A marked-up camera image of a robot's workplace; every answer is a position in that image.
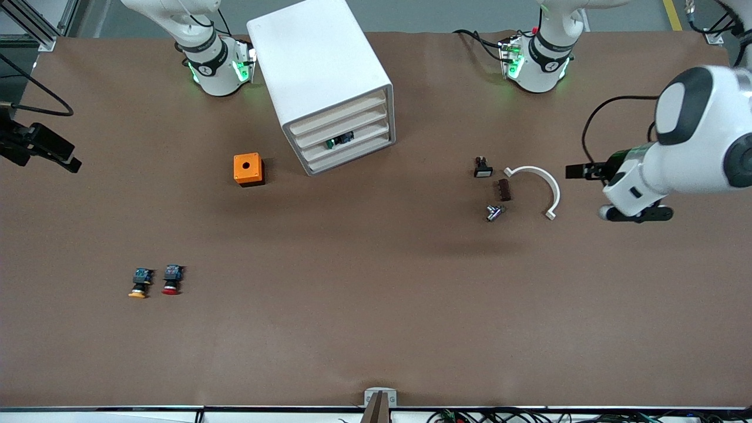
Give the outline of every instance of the yellow floor line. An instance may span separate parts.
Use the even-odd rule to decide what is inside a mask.
[[[673,0],[663,0],[663,7],[666,9],[666,14],[669,16],[671,29],[674,31],[681,31],[681,22],[679,21],[679,15],[676,13],[676,7],[674,6]]]

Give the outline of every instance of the orange box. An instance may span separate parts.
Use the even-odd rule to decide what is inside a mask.
[[[241,187],[256,187],[266,183],[264,161],[258,153],[239,154],[232,163],[235,182]]]

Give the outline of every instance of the black cable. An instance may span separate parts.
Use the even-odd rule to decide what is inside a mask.
[[[706,35],[718,35],[731,29],[730,27],[723,28],[723,29],[715,29],[715,30],[700,29],[695,25],[693,20],[690,21],[690,28],[692,28],[694,32],[699,32],[700,34],[706,34]]]
[[[26,111],[34,111],[36,113],[42,113],[42,114],[52,114],[53,116],[73,116],[73,109],[71,106],[68,105],[68,103],[65,102],[65,100],[61,99],[57,94],[53,93],[49,88],[45,87],[41,82],[37,81],[26,73],[23,69],[16,66],[15,63],[11,62],[7,57],[5,57],[4,54],[0,53],[0,59],[8,64],[11,68],[13,68],[16,72],[18,72],[21,76],[25,77],[29,81],[31,81],[34,85],[41,88],[42,91],[49,94],[53,99],[55,99],[58,103],[62,105],[62,107],[65,108],[65,111],[55,111],[55,110],[48,110],[46,108],[36,108],[32,106],[27,105],[17,105],[14,103],[11,103],[12,108],[16,108],[19,110],[26,110]]]
[[[230,27],[227,25],[227,21],[225,20],[225,15],[222,14],[222,11],[217,9],[217,13],[220,14],[220,17],[222,18],[222,22],[225,24],[225,29],[227,29],[227,35],[232,37],[232,34],[230,33]]]
[[[220,34],[224,34],[224,35],[228,35],[228,36],[232,37],[232,35],[230,35],[230,33],[229,33],[229,28],[227,29],[226,32],[223,31],[223,30],[221,30],[221,29],[217,29],[217,28],[214,27],[214,21],[211,20],[211,19],[209,19],[209,24],[205,25],[204,23],[200,23],[199,20],[197,20],[196,17],[194,17],[193,15],[188,15],[188,16],[190,16],[191,20],[193,20],[193,22],[195,22],[196,25],[198,25],[198,26],[203,26],[204,28],[214,28],[214,30],[217,31],[217,32],[219,32]]]
[[[457,413],[460,417],[464,417],[465,420],[468,421],[468,423],[479,423],[478,420],[475,419],[475,417],[471,416],[467,412],[458,412]]]
[[[437,415],[440,415],[440,414],[441,414],[441,411],[434,412],[433,414],[431,414],[428,417],[428,419],[426,420],[426,423],[431,423],[431,419],[434,418],[434,417],[436,417]]]
[[[744,423],[749,423],[749,421],[747,421],[747,419],[746,419],[746,418],[744,418],[744,417],[741,417],[741,416],[740,416],[740,415],[738,415],[738,414],[732,413],[732,415],[731,415],[731,416],[732,416],[732,417],[733,417],[734,419],[736,419],[736,420],[741,420],[741,421],[743,421]]]
[[[456,31],[452,32],[452,34],[467,34],[473,37],[474,40],[476,40],[479,43],[483,43],[489,47],[495,47],[499,48],[499,45],[496,43],[492,43],[491,41],[484,40],[481,38],[481,35],[478,34],[478,31],[470,32],[467,29],[457,29]]]
[[[525,421],[525,423],[531,423],[531,421],[530,421],[530,420],[529,420],[529,419],[528,419],[527,417],[525,417],[525,416],[524,416],[524,415],[523,415],[523,414],[522,414],[522,413],[521,413],[520,411],[524,411],[524,410],[520,410],[520,409],[500,409],[500,410],[497,410],[497,411],[495,411],[495,415],[499,415],[499,413],[506,413],[506,414],[511,414],[511,415],[513,415],[514,417],[519,417],[519,418],[521,418],[522,420],[524,420],[524,421]],[[507,422],[507,421],[510,421],[510,420],[511,420],[511,417],[510,417],[510,418],[507,418],[507,419],[504,419],[504,418],[502,417],[502,420],[503,420],[504,422]]]
[[[457,29],[456,31],[454,31],[452,33],[453,34],[467,34],[467,35],[470,35],[474,40],[476,40],[477,42],[481,43],[481,46],[486,51],[486,53],[488,53],[489,56],[493,57],[494,59],[496,59],[496,60],[498,60],[500,62],[512,63],[511,60],[509,60],[509,59],[503,59],[503,58],[497,56],[491,50],[488,50],[488,47],[499,48],[499,44],[498,43],[494,44],[491,41],[486,41],[486,40],[482,39],[481,35],[478,34],[478,31],[470,32],[467,29]],[[504,40],[499,41],[499,43],[502,43],[502,42],[507,41],[507,40],[509,40],[509,38],[505,38]]]
[[[716,27],[719,26],[720,23],[723,22],[723,20],[726,19],[728,16],[729,16],[728,12],[726,12],[725,14],[723,14],[723,16],[720,17],[719,20],[715,21],[715,23],[713,24],[713,26],[710,27],[710,30],[712,31],[712,30],[716,29]],[[734,19],[732,18],[731,22],[729,22],[728,25],[726,25],[724,27],[725,29],[722,29],[721,31],[726,31],[726,30],[730,29],[729,25],[731,25],[733,23],[734,23]]]
[[[542,414],[540,412],[529,412],[529,413],[530,413],[530,415],[536,415],[536,416],[544,419],[545,423],[553,423],[553,421],[551,421],[551,419],[548,418],[545,414]]]
[[[653,128],[655,128],[655,127],[656,127],[656,123],[655,123],[655,121],[654,121],[653,123],[651,123],[651,124],[650,124],[650,125],[649,125],[649,126],[647,127],[647,142],[648,142],[648,143],[651,143],[651,142],[653,142],[653,138],[652,138],[652,137],[650,136],[650,133],[651,133],[651,132],[653,132]]]
[[[604,101],[598,107],[596,107],[596,109],[593,110],[593,113],[591,113],[590,116],[587,118],[587,122],[585,122],[585,127],[582,129],[582,151],[585,152],[585,156],[587,156],[587,159],[590,161],[590,164],[593,164],[596,161],[593,159],[593,155],[590,154],[590,151],[587,150],[587,143],[585,142],[587,129],[590,128],[590,123],[593,122],[593,118],[596,116],[596,114],[598,114],[598,112],[602,108],[604,108],[609,103],[616,102],[618,100],[658,100],[658,96],[616,96],[616,97],[611,97],[610,99]]]
[[[504,419],[503,417],[501,417],[501,416],[499,416],[499,415],[497,415],[497,414],[495,414],[495,413],[491,413],[491,414],[489,414],[489,415],[485,415],[485,416],[486,416],[486,417],[488,417],[488,419],[489,419],[489,420],[490,420],[490,421],[491,421],[492,423],[507,423],[506,419]]]
[[[738,38],[746,38],[749,34],[752,34],[752,29],[749,31],[744,31],[740,35],[738,35]],[[733,68],[739,66],[741,64],[741,59],[744,57],[744,51],[747,49],[747,46],[752,44],[752,41],[746,40],[739,43],[739,54],[736,55],[736,60],[734,61]]]
[[[203,23],[200,23],[199,20],[196,19],[196,17],[194,17],[193,15],[188,15],[188,16],[190,16],[190,18],[193,20],[193,22],[195,22],[196,25],[198,25],[198,26],[203,26],[204,28],[214,28],[214,22],[211,19],[209,19],[209,22],[211,22],[211,23],[209,25],[205,25]]]

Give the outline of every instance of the wire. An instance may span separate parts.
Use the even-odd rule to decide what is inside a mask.
[[[713,25],[710,29],[700,29],[700,28],[698,28],[695,25],[695,21],[693,21],[693,20],[689,21],[690,22],[690,28],[692,28],[694,30],[694,32],[699,32],[700,34],[706,34],[706,35],[718,35],[718,34],[722,34],[722,33],[726,32],[726,31],[730,30],[732,28],[731,25],[735,24],[733,22],[733,20],[732,20],[726,26],[724,26],[722,29],[715,29],[715,27],[718,26],[718,24],[720,23],[720,21],[723,20],[723,18],[725,18],[726,16],[728,16],[728,14],[723,15],[723,17],[720,18],[718,20],[718,22],[716,22],[715,25]]]
[[[196,17],[193,16],[192,14],[189,14],[188,16],[190,16],[190,18],[193,20],[193,22],[195,22],[196,25],[198,25],[198,26],[203,26],[204,28],[214,28],[214,21],[211,20],[211,19],[209,19],[209,22],[211,22],[211,23],[209,25],[205,25],[203,23],[200,23],[199,20],[196,19]]]
[[[585,122],[585,127],[582,129],[582,151],[585,153],[585,156],[587,156],[587,159],[590,161],[590,164],[594,164],[596,161],[593,159],[593,155],[590,154],[590,151],[587,149],[587,143],[585,142],[585,137],[587,135],[587,130],[590,128],[590,123],[593,122],[593,118],[598,114],[599,111],[601,111],[602,108],[604,108],[606,105],[616,102],[619,100],[658,100],[658,96],[617,96],[617,97],[611,97],[610,99],[604,101],[601,103],[598,107],[596,107],[595,110],[593,110],[593,113],[590,114],[590,116],[587,118],[587,122]],[[591,421],[581,421],[580,423],[591,423]]]
[[[45,87],[41,82],[39,82],[36,79],[34,79],[34,77],[32,77],[31,75],[29,75],[28,73],[26,73],[26,71],[24,71],[23,69],[21,69],[18,66],[16,66],[15,63],[11,62],[2,53],[0,53],[0,60],[2,60],[3,62],[7,63],[8,66],[10,66],[11,68],[13,68],[21,76],[23,76],[26,79],[28,79],[29,81],[31,81],[34,85],[36,85],[37,87],[41,88],[42,91],[44,91],[45,93],[49,94],[53,99],[55,99],[58,103],[60,103],[62,105],[62,107],[65,108],[65,111],[48,110],[46,108],[36,108],[36,107],[32,107],[32,106],[27,106],[27,105],[17,105],[17,104],[14,104],[14,103],[11,103],[11,107],[12,108],[16,108],[16,109],[19,109],[19,110],[26,110],[26,111],[34,111],[36,113],[42,113],[42,114],[52,114],[53,116],[73,116],[73,109],[71,108],[71,106],[69,106],[68,103],[66,103],[65,100],[61,99],[57,94],[53,93],[52,90],[50,90],[49,88]]]
[[[434,417],[436,417],[437,415],[440,415],[440,414],[441,414],[441,411],[434,412],[433,414],[431,414],[428,417],[428,419],[426,420],[426,423],[431,423],[431,419],[433,419]]]
[[[740,35],[738,35],[738,38],[746,38],[749,34],[752,34],[752,29],[748,31],[744,31]],[[747,46],[752,44],[752,41],[743,41],[739,43],[739,54],[736,55],[736,60],[734,61],[733,68],[739,66],[741,64],[741,59],[744,57],[744,51],[747,49]]]
[[[533,411],[533,412],[528,412],[528,413],[529,413],[530,415],[534,416],[534,417],[539,417],[539,418],[542,418],[542,419],[543,419],[543,420],[545,421],[545,423],[553,423],[553,421],[551,421],[551,419],[550,419],[550,418],[548,418],[548,417],[547,417],[547,416],[546,416],[545,414],[541,414],[540,412],[535,412],[535,411]]]
[[[476,40],[477,42],[481,43],[481,46],[483,46],[483,49],[486,51],[486,53],[488,53],[489,56],[493,57],[494,59],[496,59],[496,60],[498,60],[500,62],[512,63],[511,60],[509,60],[509,59],[503,59],[503,58],[497,56],[494,52],[492,52],[491,50],[488,49],[488,47],[499,48],[499,43],[503,43],[505,41],[508,41],[508,40],[511,39],[511,37],[505,38],[504,40],[499,41],[499,43],[492,43],[491,41],[487,41],[487,40],[482,39],[481,35],[478,34],[478,31],[470,32],[467,29],[457,29],[456,31],[454,31],[452,33],[453,34],[467,34],[467,35],[470,35],[474,40]]]
[[[457,412],[457,415],[464,418],[468,423],[478,423],[478,420],[467,412],[460,411],[460,412]]]
[[[649,126],[647,127],[647,142],[648,142],[648,143],[654,142],[654,141],[653,141],[653,138],[652,138],[652,137],[650,137],[650,133],[651,133],[651,132],[653,132],[653,128],[655,128],[655,127],[656,127],[656,123],[655,123],[655,121],[653,121],[653,123],[651,123],[651,124],[650,124],[650,125],[649,125]]]
[[[497,414],[495,414],[495,413],[491,413],[491,414],[489,414],[489,415],[485,415],[485,416],[486,416],[486,417],[487,417],[487,418],[488,418],[488,419],[489,419],[489,420],[490,420],[490,421],[491,421],[492,423],[507,423],[507,421],[506,421],[506,420],[504,420],[504,418],[503,418],[503,417],[501,417],[501,416],[499,416],[499,415],[497,415]]]
[[[225,24],[225,29],[227,29],[227,35],[232,37],[232,34],[230,33],[230,27],[227,25],[227,21],[225,20],[225,15],[222,14],[222,11],[217,9],[217,13],[220,14],[220,17],[222,18],[222,22]]]

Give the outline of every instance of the green led light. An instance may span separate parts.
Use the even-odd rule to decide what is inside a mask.
[[[188,69],[190,69],[190,73],[191,73],[191,75],[193,75],[193,82],[196,82],[197,84],[200,84],[199,77],[196,76],[196,71],[193,70],[193,65],[191,65],[190,62],[188,62]]]
[[[564,64],[562,65],[562,73],[559,74],[559,79],[564,78],[564,75],[566,75],[566,66],[569,64],[569,59],[567,59]]]
[[[515,79],[517,76],[520,75],[520,69],[522,69],[522,65],[525,64],[525,57],[520,54],[517,56],[517,59],[509,65],[509,77],[512,79]]]
[[[248,67],[246,65],[233,61],[232,67],[234,68],[235,73],[238,74],[238,79],[240,80],[240,82],[248,81]]]

